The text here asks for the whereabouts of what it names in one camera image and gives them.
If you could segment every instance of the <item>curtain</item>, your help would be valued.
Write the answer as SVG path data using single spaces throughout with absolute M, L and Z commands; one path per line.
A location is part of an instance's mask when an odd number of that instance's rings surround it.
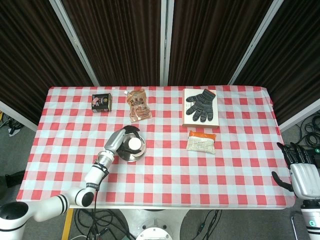
M 320 2 L 284 1 L 235 85 L 266 87 L 282 124 L 320 98 Z
M 228 84 L 272 0 L 175 0 L 168 84 Z
M 63 0 L 102 86 L 156 86 L 160 0 Z
M 38 124 L 52 86 L 92 86 L 49 1 L 0 1 L 0 101 Z

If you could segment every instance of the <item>small box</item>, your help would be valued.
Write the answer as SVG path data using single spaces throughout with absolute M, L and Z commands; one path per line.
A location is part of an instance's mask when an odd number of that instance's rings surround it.
M 182 114 L 182 126 L 184 127 L 192 127 L 192 128 L 217 128 L 219 126 L 219 117 L 218 117 L 218 101 L 217 101 L 217 92 L 215 90 L 210 90 L 210 92 L 215 94 L 215 98 L 212 101 L 212 109 L 213 109 L 213 119 L 209 121 L 208 119 L 205 122 L 200 121 L 200 117 L 197 121 L 193 121 L 193 115 L 187 115 L 187 110 L 194 104 L 194 102 L 187 102 L 186 99 L 190 96 L 195 96 L 198 94 L 202 94 L 203 89 L 193 89 L 193 88 L 185 88 L 183 90 L 183 114 Z
M 112 96 L 110 93 L 92 94 L 91 109 L 94 113 L 111 112 Z

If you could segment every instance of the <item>gray striped glove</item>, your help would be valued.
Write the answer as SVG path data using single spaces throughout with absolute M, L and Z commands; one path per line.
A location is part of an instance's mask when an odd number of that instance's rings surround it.
M 187 115 L 191 115 L 195 112 L 192 117 L 192 120 L 196 122 L 200 116 L 200 122 L 204 123 L 207 120 L 211 121 L 214 118 L 214 111 L 212 108 L 212 102 L 216 95 L 205 89 L 201 94 L 196 96 L 189 96 L 186 101 L 187 102 L 195 102 L 187 111 Z

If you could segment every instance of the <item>tablecloth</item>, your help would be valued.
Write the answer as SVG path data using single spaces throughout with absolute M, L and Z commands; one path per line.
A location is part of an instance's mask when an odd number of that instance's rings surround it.
M 86 173 L 110 135 L 126 125 L 140 129 L 145 157 L 127 163 L 115 156 L 97 205 L 285 208 L 292 192 L 283 142 L 267 90 L 257 86 L 143 87 L 152 118 L 131 123 L 124 91 L 139 87 L 52 87 L 28 159 L 19 201 L 43 200 L 85 187 Z M 182 127 L 183 89 L 216 90 L 218 128 Z M 112 111 L 93 113 L 92 94 L 111 93 Z M 215 155 L 187 151 L 189 131 L 215 133 Z

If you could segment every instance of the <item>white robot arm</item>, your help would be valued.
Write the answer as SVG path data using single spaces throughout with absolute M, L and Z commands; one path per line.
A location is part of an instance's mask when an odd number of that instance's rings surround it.
M 277 143 L 282 150 L 291 176 L 291 183 L 283 182 L 276 172 L 273 179 L 280 186 L 303 199 L 301 212 L 311 240 L 320 240 L 320 176 L 306 150 L 291 142 L 294 153 L 289 147 Z
M 129 133 L 138 135 L 137 131 L 138 128 L 129 125 L 111 135 L 104 146 L 104 151 L 98 153 L 96 162 L 85 176 L 86 188 L 72 187 L 67 192 L 46 200 L 10 202 L 2 205 L 0 239 L 21 240 L 26 222 L 31 217 L 37 222 L 43 222 L 65 213 L 70 205 L 88 207 L 94 200 L 95 191 L 99 190 L 102 180 L 109 173 L 108 169 L 114 161 L 114 154 L 120 147 L 123 148 L 125 135 Z

